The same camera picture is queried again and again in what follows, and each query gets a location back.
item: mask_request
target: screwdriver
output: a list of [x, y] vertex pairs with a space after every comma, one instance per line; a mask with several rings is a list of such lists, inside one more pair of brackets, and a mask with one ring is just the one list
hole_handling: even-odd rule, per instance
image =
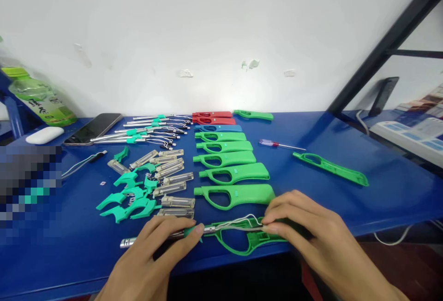
[[258, 140], [258, 143], [263, 144], [263, 145], [267, 145], [267, 146], [270, 146], [270, 147], [284, 147], [284, 148], [290, 148], [290, 149], [297, 149], [297, 150], [304, 150], [304, 151], [306, 151], [306, 149], [292, 147], [292, 146], [287, 146], [287, 145], [280, 144], [279, 142], [274, 142], [274, 141], [271, 141], [271, 140], [260, 139], [260, 140]]

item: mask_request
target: left hand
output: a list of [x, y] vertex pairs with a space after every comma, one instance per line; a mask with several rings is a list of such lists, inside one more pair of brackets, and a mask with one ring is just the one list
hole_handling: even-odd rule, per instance
[[117, 261], [96, 301], [166, 300], [171, 270], [198, 243], [204, 225], [198, 225], [156, 261], [152, 255], [171, 233], [194, 225], [195, 220], [188, 218], [152, 218], [143, 227], [134, 244]]

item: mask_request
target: white power strip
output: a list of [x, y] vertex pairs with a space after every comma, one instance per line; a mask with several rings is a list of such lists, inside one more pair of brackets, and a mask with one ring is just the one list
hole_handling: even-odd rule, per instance
[[443, 168], [443, 141], [419, 132], [417, 126], [411, 128], [395, 121], [383, 121], [373, 125], [370, 131]]

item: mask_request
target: right hand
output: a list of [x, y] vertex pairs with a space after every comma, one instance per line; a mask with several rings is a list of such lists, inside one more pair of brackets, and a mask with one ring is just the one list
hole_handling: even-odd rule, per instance
[[[305, 226], [314, 238], [307, 241], [289, 225], [274, 222], [280, 218]], [[273, 199], [262, 224], [265, 232], [278, 234], [296, 247], [344, 301], [408, 300], [371, 262], [341, 217], [303, 193], [293, 190]]]

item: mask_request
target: red lighter handle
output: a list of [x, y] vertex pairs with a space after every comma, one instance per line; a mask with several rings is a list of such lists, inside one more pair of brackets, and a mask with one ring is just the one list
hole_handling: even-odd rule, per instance
[[202, 118], [202, 117], [193, 117], [193, 123], [197, 124], [236, 124], [235, 119], [232, 118]]
[[195, 112], [192, 114], [193, 117], [207, 117], [207, 118], [232, 118], [232, 112]]

